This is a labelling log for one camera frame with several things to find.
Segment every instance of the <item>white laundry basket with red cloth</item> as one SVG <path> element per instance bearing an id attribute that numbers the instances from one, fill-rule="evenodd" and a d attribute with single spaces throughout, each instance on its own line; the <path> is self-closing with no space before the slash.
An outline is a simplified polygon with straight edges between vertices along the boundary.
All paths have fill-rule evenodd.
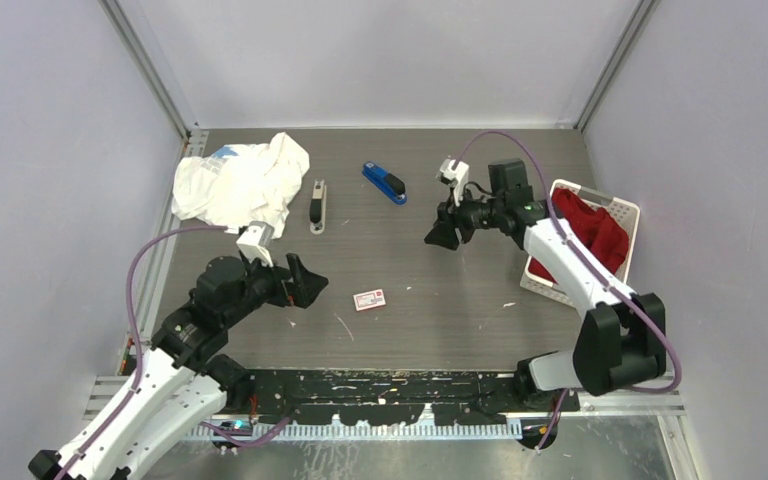
<path id="1" fill-rule="evenodd" d="M 583 200 L 584 203 L 589 205 L 593 210 L 604 207 L 605 210 L 608 211 L 608 214 L 617 221 L 620 228 L 628 233 L 628 256 L 626 256 L 625 261 L 620 265 L 620 268 L 615 274 L 621 282 L 625 283 L 628 278 L 628 267 L 631 265 L 631 254 L 634 253 L 634 241 L 637 238 L 637 224 L 640 221 L 640 207 L 626 200 L 611 197 L 604 193 L 597 192 L 596 190 L 560 179 L 555 180 L 552 183 L 552 190 L 549 193 L 549 198 L 552 198 L 552 193 L 554 193 L 556 188 L 573 191 L 578 198 Z M 528 260 L 525 262 L 525 271 L 522 273 L 522 280 L 519 283 L 520 286 L 572 307 L 573 304 L 570 302 L 569 297 L 566 296 L 558 284 L 528 271 L 532 261 L 534 261 L 534 257 L 529 255 Z"/>

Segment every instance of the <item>worn black surface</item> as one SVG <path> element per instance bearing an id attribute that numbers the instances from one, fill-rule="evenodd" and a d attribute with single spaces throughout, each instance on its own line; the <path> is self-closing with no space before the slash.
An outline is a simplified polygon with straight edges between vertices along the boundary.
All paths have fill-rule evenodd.
<path id="1" fill-rule="evenodd" d="M 276 423 L 293 413 L 303 425 L 330 425 L 334 414 L 345 425 L 365 420 L 372 426 L 419 418 L 431 405 L 437 425 L 504 423 L 502 413 L 550 409 L 552 394 L 523 403 L 516 399 L 510 373 L 389 370 L 251 370 L 256 413 Z M 567 397 L 563 411 L 579 409 Z M 223 413 L 250 413 L 231 411 Z"/>

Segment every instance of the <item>basket handle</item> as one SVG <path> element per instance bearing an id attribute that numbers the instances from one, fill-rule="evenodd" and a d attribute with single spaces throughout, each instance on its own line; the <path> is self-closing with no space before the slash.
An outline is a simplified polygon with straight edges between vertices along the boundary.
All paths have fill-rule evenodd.
<path id="1" fill-rule="evenodd" d="M 599 192 L 597 190 L 593 190 L 592 188 L 587 188 L 587 187 L 581 187 L 581 189 L 578 191 L 578 196 L 582 200 L 586 200 L 592 203 L 598 203 L 603 207 L 607 207 L 608 205 L 611 204 L 611 202 L 614 201 L 614 197 L 609 197 L 608 195 L 605 195 L 602 192 Z"/>

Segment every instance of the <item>blue stapler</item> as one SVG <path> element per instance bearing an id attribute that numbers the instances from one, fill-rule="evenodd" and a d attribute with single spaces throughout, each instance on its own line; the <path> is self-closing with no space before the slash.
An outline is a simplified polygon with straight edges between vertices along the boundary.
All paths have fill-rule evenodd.
<path id="1" fill-rule="evenodd" d="M 408 201 L 408 195 L 405 193 L 405 182 L 387 170 L 372 162 L 366 162 L 363 164 L 363 176 L 384 192 L 384 195 L 387 195 L 396 205 L 404 205 Z"/>

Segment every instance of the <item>wood grain surface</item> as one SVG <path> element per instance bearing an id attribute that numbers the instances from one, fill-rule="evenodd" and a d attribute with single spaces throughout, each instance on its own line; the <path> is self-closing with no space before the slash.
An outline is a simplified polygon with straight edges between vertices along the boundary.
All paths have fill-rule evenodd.
<path id="1" fill-rule="evenodd" d="M 213 130 L 205 154 L 230 143 L 268 142 L 277 131 Z M 580 326 L 575 311 L 519 286 L 526 254 L 508 237 L 479 231 L 457 252 L 423 243 L 435 208 L 448 193 L 434 174 L 476 131 L 288 133 L 310 153 L 311 168 L 290 206 L 284 236 L 270 249 L 282 265 L 287 252 L 299 254 L 330 285 L 306 310 L 265 306 L 245 318 L 231 331 L 224 353 L 263 368 L 511 370 L 518 360 L 574 344 Z M 514 133 L 542 163 L 547 181 L 564 178 L 595 187 L 578 132 Z M 465 159 L 470 179 L 488 188 L 487 164 L 506 158 L 524 156 L 502 137 L 479 140 Z M 405 205 L 393 204 L 361 175 L 366 161 L 405 182 Z M 543 198 L 530 166 L 529 175 L 535 194 Z M 308 219 L 315 179 L 328 185 L 326 229 L 319 236 L 310 233 Z M 238 254 L 234 241 L 215 232 L 178 238 L 161 319 L 187 299 L 209 260 Z M 375 288 L 384 289 L 387 305 L 355 312 L 352 295 Z"/>

